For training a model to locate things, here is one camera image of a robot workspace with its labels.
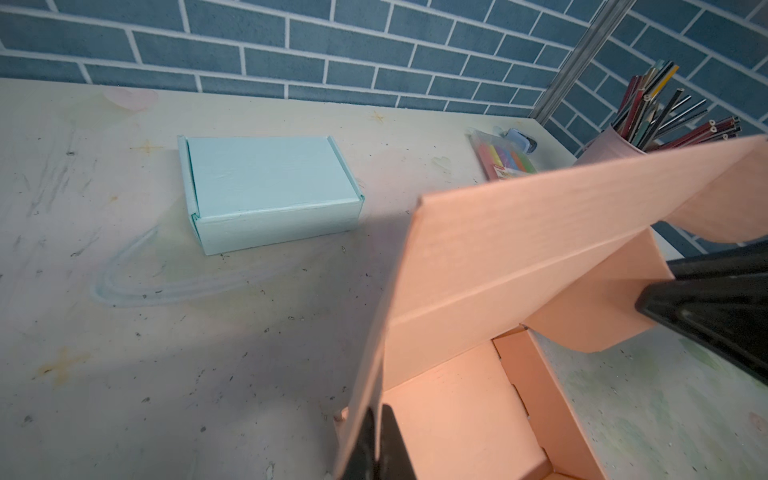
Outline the pink paper box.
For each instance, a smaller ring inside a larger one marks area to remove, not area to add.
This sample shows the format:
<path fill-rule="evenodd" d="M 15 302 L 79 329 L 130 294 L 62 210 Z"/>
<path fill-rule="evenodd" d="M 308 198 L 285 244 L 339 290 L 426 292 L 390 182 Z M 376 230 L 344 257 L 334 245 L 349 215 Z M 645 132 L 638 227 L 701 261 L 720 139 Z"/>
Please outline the pink paper box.
<path fill-rule="evenodd" d="M 424 196 L 366 343 L 333 468 L 388 404 L 416 479 L 601 479 L 539 337 L 605 350 L 652 323 L 672 278 L 651 227 L 767 233 L 763 136 L 658 150 Z"/>

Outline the light blue paper box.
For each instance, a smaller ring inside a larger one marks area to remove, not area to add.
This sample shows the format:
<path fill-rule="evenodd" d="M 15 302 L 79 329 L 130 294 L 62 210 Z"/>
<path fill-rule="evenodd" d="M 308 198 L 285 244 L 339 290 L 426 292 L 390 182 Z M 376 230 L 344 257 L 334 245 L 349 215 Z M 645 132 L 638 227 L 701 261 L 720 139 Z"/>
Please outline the light blue paper box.
<path fill-rule="evenodd" d="M 365 196 L 330 136 L 178 139 L 188 218 L 208 255 L 355 228 Z"/>

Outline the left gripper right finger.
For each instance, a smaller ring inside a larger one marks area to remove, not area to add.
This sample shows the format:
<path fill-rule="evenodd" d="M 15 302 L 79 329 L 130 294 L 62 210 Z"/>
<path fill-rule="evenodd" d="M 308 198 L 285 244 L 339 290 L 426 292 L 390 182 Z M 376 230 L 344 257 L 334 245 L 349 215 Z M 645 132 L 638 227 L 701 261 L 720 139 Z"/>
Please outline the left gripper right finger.
<path fill-rule="evenodd" d="M 416 480 L 409 454 L 400 432 L 394 410 L 382 405 L 379 453 L 379 478 L 382 480 Z"/>

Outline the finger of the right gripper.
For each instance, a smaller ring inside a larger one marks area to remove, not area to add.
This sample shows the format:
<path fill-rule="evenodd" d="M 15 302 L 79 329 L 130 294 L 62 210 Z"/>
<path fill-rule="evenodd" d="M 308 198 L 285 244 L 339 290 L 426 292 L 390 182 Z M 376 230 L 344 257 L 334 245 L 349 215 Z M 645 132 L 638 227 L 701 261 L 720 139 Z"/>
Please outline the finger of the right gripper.
<path fill-rule="evenodd" d="M 673 260 L 637 312 L 767 382 L 767 242 Z"/>

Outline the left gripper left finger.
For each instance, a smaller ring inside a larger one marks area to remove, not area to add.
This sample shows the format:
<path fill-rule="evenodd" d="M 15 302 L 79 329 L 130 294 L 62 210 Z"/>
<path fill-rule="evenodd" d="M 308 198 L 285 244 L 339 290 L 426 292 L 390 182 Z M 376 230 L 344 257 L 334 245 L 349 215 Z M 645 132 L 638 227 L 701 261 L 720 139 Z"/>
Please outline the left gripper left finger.
<path fill-rule="evenodd" d="M 340 476 L 342 480 L 373 480 L 376 478 L 376 431 L 371 409 L 366 411 L 354 448 Z"/>

